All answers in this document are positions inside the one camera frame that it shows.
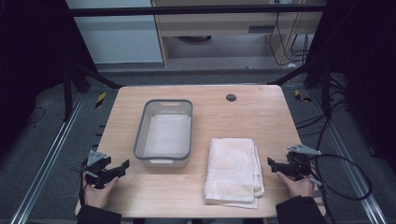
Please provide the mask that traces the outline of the grey rimmed plastic basin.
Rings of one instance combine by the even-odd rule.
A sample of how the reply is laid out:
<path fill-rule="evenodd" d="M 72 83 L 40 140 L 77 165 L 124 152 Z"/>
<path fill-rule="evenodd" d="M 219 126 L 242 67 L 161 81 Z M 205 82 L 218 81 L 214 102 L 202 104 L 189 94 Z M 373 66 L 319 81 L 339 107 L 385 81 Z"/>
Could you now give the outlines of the grey rimmed plastic basin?
<path fill-rule="evenodd" d="M 191 101 L 146 102 L 134 142 L 134 156 L 149 168 L 183 168 L 190 160 Z"/>

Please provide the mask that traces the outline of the wooden desk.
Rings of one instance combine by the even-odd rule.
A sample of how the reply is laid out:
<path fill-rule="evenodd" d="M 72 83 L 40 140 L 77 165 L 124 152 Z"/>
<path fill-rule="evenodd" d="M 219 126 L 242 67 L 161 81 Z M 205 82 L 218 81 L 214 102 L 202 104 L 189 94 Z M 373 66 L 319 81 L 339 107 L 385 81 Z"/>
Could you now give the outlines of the wooden desk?
<path fill-rule="evenodd" d="M 181 169 L 148 168 L 133 153 L 146 102 L 187 99 L 193 105 L 191 155 Z M 210 141 L 245 137 L 254 141 L 262 163 L 264 194 L 255 209 L 208 204 L 204 200 Z M 300 144 L 284 93 L 277 85 L 123 87 L 99 144 L 115 166 L 130 163 L 106 204 L 123 217 L 274 217 L 289 198 L 267 161 L 283 162 L 287 148 Z"/>

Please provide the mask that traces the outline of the white towel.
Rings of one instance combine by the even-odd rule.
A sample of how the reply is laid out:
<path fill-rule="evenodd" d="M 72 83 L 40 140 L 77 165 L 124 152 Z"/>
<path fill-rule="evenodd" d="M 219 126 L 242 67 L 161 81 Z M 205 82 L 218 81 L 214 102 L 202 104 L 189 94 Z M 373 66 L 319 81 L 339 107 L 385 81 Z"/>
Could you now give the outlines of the white towel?
<path fill-rule="evenodd" d="M 248 138 L 213 138 L 204 187 L 206 203 L 257 209 L 264 194 L 258 149 Z"/>

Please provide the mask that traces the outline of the person's left hand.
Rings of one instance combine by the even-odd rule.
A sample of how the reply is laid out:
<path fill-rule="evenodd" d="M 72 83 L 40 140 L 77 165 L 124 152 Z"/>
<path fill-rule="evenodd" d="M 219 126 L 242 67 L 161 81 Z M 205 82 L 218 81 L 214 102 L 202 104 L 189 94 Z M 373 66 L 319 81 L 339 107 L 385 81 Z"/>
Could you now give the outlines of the person's left hand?
<path fill-rule="evenodd" d="M 82 178 L 83 202 L 85 205 L 103 209 L 106 207 L 111 191 L 117 186 L 119 178 L 114 177 L 103 189 L 96 189 L 89 185 L 86 176 Z"/>

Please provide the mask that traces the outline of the person's right hand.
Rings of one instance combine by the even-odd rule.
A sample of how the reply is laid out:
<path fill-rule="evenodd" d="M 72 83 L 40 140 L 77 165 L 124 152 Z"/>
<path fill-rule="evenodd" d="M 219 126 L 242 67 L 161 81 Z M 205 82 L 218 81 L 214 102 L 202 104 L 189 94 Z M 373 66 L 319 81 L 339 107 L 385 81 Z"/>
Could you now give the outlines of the person's right hand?
<path fill-rule="evenodd" d="M 292 198 L 297 196 L 312 197 L 314 195 L 315 185 L 310 176 L 295 181 L 280 172 L 276 172 L 276 175 L 287 186 Z"/>

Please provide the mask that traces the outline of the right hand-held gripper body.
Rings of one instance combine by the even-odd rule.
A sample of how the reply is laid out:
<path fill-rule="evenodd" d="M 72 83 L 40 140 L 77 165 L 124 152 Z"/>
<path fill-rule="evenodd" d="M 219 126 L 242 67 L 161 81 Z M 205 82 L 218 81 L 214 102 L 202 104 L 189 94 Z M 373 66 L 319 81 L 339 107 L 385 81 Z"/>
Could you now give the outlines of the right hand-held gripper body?
<path fill-rule="evenodd" d="M 311 156 L 319 156 L 319 150 L 307 147 L 305 145 L 296 145 L 287 147 L 289 153 L 287 154 L 289 170 L 288 176 L 292 176 L 295 180 L 300 180 L 311 174 Z"/>

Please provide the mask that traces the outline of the light wooden cabinet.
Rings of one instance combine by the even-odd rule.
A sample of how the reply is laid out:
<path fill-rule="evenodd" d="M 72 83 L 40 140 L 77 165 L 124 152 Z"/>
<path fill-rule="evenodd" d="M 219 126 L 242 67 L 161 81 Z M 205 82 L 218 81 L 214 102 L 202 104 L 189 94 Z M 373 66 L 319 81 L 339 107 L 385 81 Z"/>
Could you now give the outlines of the light wooden cabinet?
<path fill-rule="evenodd" d="M 155 7 L 223 5 L 325 4 L 327 0 L 150 0 Z M 155 17 L 163 61 L 168 62 L 170 43 L 178 36 L 265 34 L 277 63 L 291 61 L 292 40 L 312 35 L 321 12 L 279 12 L 248 14 L 157 15 Z"/>

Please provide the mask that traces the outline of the white cabinet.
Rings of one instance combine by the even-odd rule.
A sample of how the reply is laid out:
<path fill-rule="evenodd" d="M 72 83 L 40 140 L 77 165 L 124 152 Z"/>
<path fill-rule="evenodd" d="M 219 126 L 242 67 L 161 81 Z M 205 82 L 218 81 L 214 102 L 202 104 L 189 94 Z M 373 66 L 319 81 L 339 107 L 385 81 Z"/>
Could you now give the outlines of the white cabinet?
<path fill-rule="evenodd" d="M 150 0 L 66 0 L 70 9 L 151 7 Z M 154 17 L 75 17 L 96 64 L 161 63 Z"/>

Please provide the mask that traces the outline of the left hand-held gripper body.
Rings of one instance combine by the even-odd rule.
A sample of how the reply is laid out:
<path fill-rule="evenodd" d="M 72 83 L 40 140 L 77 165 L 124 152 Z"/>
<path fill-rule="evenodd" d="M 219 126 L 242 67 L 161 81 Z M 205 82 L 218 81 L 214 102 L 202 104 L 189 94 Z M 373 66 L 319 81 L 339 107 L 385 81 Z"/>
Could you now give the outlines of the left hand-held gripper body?
<path fill-rule="evenodd" d="M 111 158 L 105 153 L 90 151 L 88 158 L 82 163 L 82 172 L 86 175 L 86 183 L 94 185 L 96 189 L 103 189 L 120 174 L 118 168 L 107 170 L 111 163 Z"/>

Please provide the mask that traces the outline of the aluminium floor rail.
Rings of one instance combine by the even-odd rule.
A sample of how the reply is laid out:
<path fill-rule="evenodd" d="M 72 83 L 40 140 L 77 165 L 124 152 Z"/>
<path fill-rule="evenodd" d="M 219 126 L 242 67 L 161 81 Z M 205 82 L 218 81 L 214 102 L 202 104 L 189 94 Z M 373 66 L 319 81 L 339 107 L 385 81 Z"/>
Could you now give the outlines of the aluminium floor rail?
<path fill-rule="evenodd" d="M 333 155 L 340 158 L 346 176 L 354 189 L 357 196 L 356 202 L 360 202 L 366 216 L 371 224 L 389 224 L 383 214 L 375 196 L 373 195 L 373 184 L 369 181 L 369 177 L 359 165 L 353 161 L 347 148 L 335 126 L 330 119 L 326 119 L 325 125 L 322 126 L 316 148 L 320 147 L 322 135 L 327 134 L 333 146 Z"/>
<path fill-rule="evenodd" d="M 21 204 L 18 209 L 14 213 L 13 217 L 9 221 L 9 224 L 25 224 L 28 217 L 31 214 L 31 211 L 38 199 L 38 196 L 43 189 L 50 171 L 57 160 L 57 157 L 64 145 L 64 141 L 69 134 L 78 112 L 81 108 L 81 104 L 85 98 L 85 93 L 78 93 L 75 99 L 75 102 L 72 104 L 72 112 L 69 117 L 62 123 L 62 126 L 54 138 L 49 151 L 41 163 L 39 170 L 37 171 L 35 178 L 25 194 Z"/>

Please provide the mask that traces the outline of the black metal frame bar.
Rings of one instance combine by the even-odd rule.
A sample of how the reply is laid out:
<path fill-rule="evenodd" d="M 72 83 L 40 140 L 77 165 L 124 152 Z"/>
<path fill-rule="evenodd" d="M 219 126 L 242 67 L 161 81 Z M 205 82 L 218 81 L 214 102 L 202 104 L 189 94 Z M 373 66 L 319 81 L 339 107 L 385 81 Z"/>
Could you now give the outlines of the black metal frame bar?
<path fill-rule="evenodd" d="M 190 15 L 226 13 L 277 13 L 277 12 L 320 12 L 326 4 L 302 5 L 229 5 L 229 6 L 191 6 L 191 7 L 121 7 L 121 8 L 79 8 L 68 9 L 74 17 L 95 16 L 146 16 L 146 15 Z"/>

